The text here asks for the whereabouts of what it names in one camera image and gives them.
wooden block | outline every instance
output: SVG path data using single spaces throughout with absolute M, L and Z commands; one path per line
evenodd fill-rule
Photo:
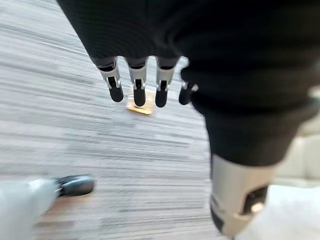
M 143 106 L 137 106 L 134 100 L 134 90 L 131 88 L 128 95 L 128 102 L 126 108 L 141 114 L 150 115 L 153 112 L 156 93 L 154 91 L 145 90 L 145 104 Z

robotic hand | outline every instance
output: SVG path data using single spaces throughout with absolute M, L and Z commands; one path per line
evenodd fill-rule
M 240 233 L 264 208 L 277 164 L 299 125 L 319 109 L 308 91 L 320 84 L 320 4 L 57 1 L 116 102 L 123 98 L 117 56 L 128 62 L 138 106 L 145 101 L 146 59 L 157 56 L 159 107 L 176 64 L 161 59 L 189 59 L 179 101 L 191 100 L 205 117 L 212 218 L 224 235 Z

gray carpet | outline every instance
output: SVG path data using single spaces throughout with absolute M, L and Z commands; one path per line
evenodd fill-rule
M 218 240 L 209 215 L 209 144 L 202 116 L 178 103 L 150 115 L 111 100 L 58 5 L 0 1 L 0 175 L 91 174 L 93 194 L 59 199 L 36 240 Z M 124 94 L 131 87 L 120 59 Z M 147 88 L 155 89 L 155 59 Z

